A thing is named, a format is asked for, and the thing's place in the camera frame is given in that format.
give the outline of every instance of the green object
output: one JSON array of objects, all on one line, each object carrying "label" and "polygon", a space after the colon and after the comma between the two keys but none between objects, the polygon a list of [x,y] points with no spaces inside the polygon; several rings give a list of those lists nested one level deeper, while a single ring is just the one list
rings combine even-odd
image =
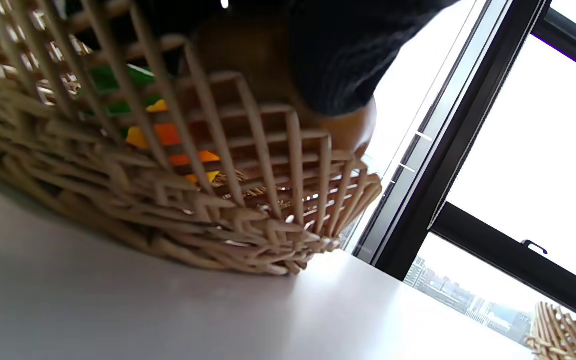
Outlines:
[{"label": "green object", "polygon": [[[132,79],[133,84],[135,84],[137,87],[143,87],[155,81],[155,77],[152,73],[150,73],[149,68],[142,69],[130,64],[127,66],[128,75],[130,75],[130,79]],[[94,82],[94,89],[96,89],[98,94],[105,95],[119,91],[119,84],[117,79],[115,79],[115,75],[110,69],[110,66],[94,68],[88,73]],[[82,96],[84,91],[85,89],[81,89],[77,93],[77,98]],[[161,99],[162,98],[158,95],[149,96],[144,102],[144,108],[154,105]],[[108,114],[110,114],[111,117],[122,114],[130,114],[131,112],[130,106],[128,106],[128,103],[126,102],[119,102],[116,104],[108,105],[105,109],[108,111]],[[124,138],[128,136],[128,130],[129,129],[121,129],[121,134]]]}]

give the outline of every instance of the building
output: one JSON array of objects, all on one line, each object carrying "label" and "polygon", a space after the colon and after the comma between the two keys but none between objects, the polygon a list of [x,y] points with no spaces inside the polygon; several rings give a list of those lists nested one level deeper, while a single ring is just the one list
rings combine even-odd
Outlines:
[{"label": "building", "polygon": [[425,281],[425,271],[426,271],[426,261],[423,260],[421,257],[417,256],[414,259],[412,266],[406,277],[404,278],[404,284],[408,285],[411,288],[417,289],[419,281]]}]

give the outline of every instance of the table surface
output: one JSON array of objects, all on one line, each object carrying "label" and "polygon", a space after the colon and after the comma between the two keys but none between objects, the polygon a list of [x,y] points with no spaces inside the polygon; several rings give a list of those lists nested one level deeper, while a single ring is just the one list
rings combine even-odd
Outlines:
[{"label": "table surface", "polygon": [[531,359],[343,251],[298,276],[123,248],[0,183],[0,360]]}]

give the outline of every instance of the window handle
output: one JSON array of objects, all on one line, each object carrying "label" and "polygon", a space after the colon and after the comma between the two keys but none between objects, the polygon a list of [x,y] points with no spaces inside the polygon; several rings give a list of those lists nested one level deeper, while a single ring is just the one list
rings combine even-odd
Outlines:
[{"label": "window handle", "polygon": [[530,240],[523,240],[521,242],[521,244],[523,246],[526,246],[526,248],[530,249],[531,245],[536,246],[537,248],[541,249],[541,251],[543,252],[544,255],[548,255],[548,250],[546,250],[545,248],[542,248],[541,246],[539,246],[538,244],[535,244],[534,242],[530,241]]}]

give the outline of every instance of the sky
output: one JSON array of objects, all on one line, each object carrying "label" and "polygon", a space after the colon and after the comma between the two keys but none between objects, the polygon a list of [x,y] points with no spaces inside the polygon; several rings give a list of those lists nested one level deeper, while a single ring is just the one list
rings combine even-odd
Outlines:
[{"label": "sky", "polygon": [[[366,152],[376,162],[394,158],[398,164],[395,153],[408,145],[416,112],[425,114],[424,95],[441,68],[439,60],[473,4],[462,1],[439,14],[404,47],[377,88],[377,135]],[[553,0],[552,7],[576,22],[576,0]],[[576,63],[528,38],[448,201],[517,241],[532,240],[548,250],[548,259],[576,274]],[[419,256],[491,301],[530,311],[546,300],[433,235]]]}]

